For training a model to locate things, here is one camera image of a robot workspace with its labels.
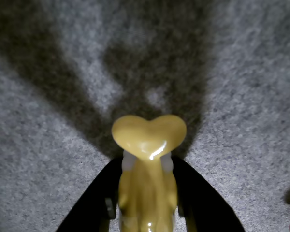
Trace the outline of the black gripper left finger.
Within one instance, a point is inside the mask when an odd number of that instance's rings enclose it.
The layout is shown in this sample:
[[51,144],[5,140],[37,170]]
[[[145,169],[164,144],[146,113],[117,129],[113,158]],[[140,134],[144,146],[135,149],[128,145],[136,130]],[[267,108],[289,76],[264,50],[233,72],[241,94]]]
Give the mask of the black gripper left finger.
[[111,160],[91,182],[58,227],[58,232],[108,232],[116,218],[122,158]]

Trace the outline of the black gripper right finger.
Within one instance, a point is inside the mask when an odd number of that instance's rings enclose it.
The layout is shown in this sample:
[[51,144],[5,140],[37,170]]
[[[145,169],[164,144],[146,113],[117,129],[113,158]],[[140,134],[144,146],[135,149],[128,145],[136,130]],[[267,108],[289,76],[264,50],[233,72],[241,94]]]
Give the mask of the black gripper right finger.
[[172,157],[178,191],[178,209],[188,232],[243,232],[232,207],[193,167]]

